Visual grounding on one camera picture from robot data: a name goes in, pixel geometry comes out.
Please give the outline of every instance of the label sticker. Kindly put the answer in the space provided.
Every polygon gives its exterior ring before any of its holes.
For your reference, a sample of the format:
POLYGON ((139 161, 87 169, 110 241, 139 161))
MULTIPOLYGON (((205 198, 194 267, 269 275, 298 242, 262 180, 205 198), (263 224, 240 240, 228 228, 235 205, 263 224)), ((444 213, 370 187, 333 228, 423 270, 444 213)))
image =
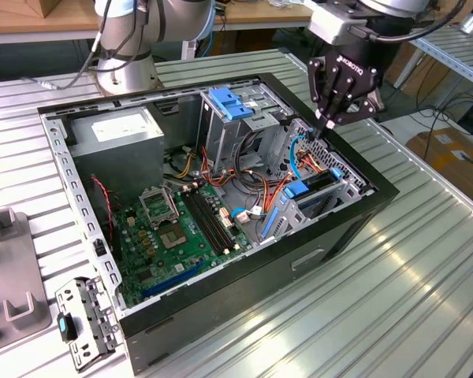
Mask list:
POLYGON ((438 135, 435 135, 435 136, 436 136, 436 139, 438 139, 438 141, 440 141, 440 143, 442 143, 442 144, 453 143, 453 141, 450 139, 450 137, 446 134, 438 134, 438 135))
POLYGON ((452 153, 456 155, 456 158, 458 158, 459 160, 466 160, 464 159, 464 156, 467 156, 467 154, 464 151, 458 150, 458 151, 452 151, 452 153))
POLYGON ((258 107, 258 103, 256 101, 244 102, 244 105, 247 106, 248 108, 257 108, 258 107))
POLYGON ((115 118, 113 120, 101 120, 95 122, 91 128, 99 142, 122 138, 147 131, 146 121, 140 114, 133 114, 115 118))

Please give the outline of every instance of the blue drive bay latch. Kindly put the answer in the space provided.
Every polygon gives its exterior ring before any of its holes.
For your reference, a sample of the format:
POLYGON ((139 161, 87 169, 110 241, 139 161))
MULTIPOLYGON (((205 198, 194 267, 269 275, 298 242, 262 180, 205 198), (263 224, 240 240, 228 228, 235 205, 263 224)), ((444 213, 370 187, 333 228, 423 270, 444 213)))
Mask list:
POLYGON ((229 120, 239 120, 254 115, 254 112, 248 109, 228 88, 210 89, 208 94, 229 120))

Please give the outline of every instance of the ram slot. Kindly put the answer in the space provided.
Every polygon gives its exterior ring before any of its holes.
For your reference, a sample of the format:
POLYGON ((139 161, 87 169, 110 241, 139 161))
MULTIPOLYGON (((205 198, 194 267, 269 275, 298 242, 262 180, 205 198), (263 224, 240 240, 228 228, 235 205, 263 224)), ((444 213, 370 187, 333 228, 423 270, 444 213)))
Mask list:
POLYGON ((194 218, 199 229, 207 238, 215 254, 221 256, 225 250, 231 250, 233 243, 218 218, 212 213, 212 209, 205 202, 205 198, 199 193, 183 195, 184 204, 194 218))

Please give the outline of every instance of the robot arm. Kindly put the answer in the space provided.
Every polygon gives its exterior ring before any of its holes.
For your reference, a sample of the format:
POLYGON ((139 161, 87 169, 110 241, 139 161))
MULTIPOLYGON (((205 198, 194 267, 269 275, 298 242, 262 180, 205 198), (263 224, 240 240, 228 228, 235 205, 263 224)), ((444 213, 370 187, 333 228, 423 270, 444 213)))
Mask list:
POLYGON ((205 38, 212 30, 214 0, 97 0, 100 46, 97 73, 107 93, 146 91, 157 86, 151 44, 205 38))
POLYGON ((447 24, 466 0, 459 0, 440 22, 409 34, 415 16, 429 0, 330 0, 314 8, 309 29, 334 46, 308 65, 311 99, 317 104, 317 133, 380 112, 378 88, 402 42, 425 36, 447 24), (349 109, 356 104, 358 111, 349 109))

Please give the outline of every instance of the metal shelf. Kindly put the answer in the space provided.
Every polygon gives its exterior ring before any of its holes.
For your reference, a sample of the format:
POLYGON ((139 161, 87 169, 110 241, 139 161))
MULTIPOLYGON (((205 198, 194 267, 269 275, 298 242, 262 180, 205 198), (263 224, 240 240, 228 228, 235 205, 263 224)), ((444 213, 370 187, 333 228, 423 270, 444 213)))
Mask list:
POLYGON ((473 36, 451 26, 412 41, 412 44, 473 83, 473 36))

